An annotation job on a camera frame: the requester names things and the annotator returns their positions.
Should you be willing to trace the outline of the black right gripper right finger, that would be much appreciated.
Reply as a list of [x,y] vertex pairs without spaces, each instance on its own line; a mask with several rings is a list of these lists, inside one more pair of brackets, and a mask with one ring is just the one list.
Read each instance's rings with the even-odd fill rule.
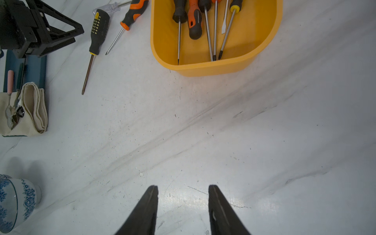
[[212,235],[251,235],[217,185],[209,185]]

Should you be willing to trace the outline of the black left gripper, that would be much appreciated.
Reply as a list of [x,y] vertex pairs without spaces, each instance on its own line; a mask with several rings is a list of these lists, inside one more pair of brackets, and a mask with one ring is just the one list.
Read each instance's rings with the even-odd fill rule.
[[[28,55],[46,56],[75,43],[75,37],[84,33],[83,26],[61,14],[43,1],[1,1],[1,49],[12,51],[16,58]],[[53,27],[54,19],[71,27],[63,31]],[[40,48],[39,37],[47,40],[66,40],[55,46]]]

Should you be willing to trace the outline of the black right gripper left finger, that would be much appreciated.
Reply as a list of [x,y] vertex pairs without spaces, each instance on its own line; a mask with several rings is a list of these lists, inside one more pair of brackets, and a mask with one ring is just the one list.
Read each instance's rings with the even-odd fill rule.
[[149,186],[116,235],[154,235],[158,211],[158,187]]

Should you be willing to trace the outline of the long brown black screwdriver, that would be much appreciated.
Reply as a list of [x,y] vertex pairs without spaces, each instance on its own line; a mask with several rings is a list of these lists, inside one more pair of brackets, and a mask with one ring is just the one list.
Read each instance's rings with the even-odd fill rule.
[[87,86],[87,82],[88,82],[88,78],[90,75],[94,58],[95,56],[99,55],[100,47],[105,41],[109,24],[110,24],[110,15],[102,9],[97,9],[95,13],[95,18],[93,21],[92,29],[91,29],[91,45],[89,48],[91,58],[90,58],[88,70],[86,73],[85,81],[84,81],[82,92],[81,92],[82,95],[84,95],[85,90],[86,90],[86,86]]

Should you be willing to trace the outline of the small clear screwdriver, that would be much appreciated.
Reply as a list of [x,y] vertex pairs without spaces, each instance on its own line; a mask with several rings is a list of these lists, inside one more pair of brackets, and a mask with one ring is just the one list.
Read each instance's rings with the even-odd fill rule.
[[93,14],[95,15],[97,10],[98,9],[101,9],[105,12],[107,12],[109,15],[112,15],[114,14],[115,12],[117,11],[120,11],[120,9],[126,5],[129,5],[131,4],[131,0],[128,0],[128,1],[125,1],[124,3],[118,3],[118,2],[115,2],[113,4],[107,4],[107,5],[104,5],[104,6],[101,6],[101,7],[98,7],[98,8],[95,8],[93,10]]

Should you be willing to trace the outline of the small orange black screwdriver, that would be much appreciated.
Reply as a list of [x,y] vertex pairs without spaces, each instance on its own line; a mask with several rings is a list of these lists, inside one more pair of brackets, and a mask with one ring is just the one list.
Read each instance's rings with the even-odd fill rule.
[[126,30],[129,31],[131,25],[136,21],[138,17],[140,17],[146,10],[148,6],[149,1],[148,0],[132,0],[130,4],[130,8],[128,12],[126,13],[124,19],[120,22],[120,25],[122,26],[119,34],[107,50],[105,55],[108,55],[110,51],[113,49],[114,45],[117,43],[119,38],[121,37],[122,33]]

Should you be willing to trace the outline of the green black screwdriver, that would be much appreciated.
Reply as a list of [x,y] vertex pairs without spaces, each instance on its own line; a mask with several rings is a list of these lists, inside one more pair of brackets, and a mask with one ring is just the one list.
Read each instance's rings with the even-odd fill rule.
[[174,0],[175,11],[173,13],[173,20],[178,24],[178,55],[177,64],[180,64],[180,50],[181,50],[181,25],[188,19],[186,13],[186,0]]

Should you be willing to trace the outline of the large orange black screwdriver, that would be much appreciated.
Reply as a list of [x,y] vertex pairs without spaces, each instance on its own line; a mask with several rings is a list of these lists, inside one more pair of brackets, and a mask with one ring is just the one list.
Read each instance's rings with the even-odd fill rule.
[[190,38],[199,39],[202,36],[202,14],[198,0],[189,0],[188,25]]

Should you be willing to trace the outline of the black yellow deli screwdriver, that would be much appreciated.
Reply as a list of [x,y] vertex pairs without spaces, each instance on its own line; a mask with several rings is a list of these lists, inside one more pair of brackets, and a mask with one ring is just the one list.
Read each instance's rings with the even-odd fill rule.
[[210,60],[213,61],[213,52],[212,52],[212,44],[211,44],[211,36],[210,36],[210,28],[209,28],[209,18],[208,18],[208,11],[211,8],[212,2],[210,0],[199,0],[198,5],[199,5],[199,8],[200,8],[200,11],[203,12],[204,16],[205,16],[206,33],[207,33],[207,39],[208,39]]

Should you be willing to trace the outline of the slim orange screwdriver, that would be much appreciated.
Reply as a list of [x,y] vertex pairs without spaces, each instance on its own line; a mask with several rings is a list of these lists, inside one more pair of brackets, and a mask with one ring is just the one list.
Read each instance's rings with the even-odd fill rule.
[[212,2],[214,4],[213,61],[216,61],[218,4],[221,0],[214,0]]

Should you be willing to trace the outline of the purple clear red screwdriver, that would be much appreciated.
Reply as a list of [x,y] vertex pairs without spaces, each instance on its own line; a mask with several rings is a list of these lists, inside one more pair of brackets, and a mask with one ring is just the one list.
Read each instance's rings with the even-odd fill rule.
[[223,18],[223,24],[221,28],[221,34],[225,34],[227,29],[227,16],[229,11],[229,0],[226,0],[226,6],[225,6],[225,12],[224,12],[224,18]]

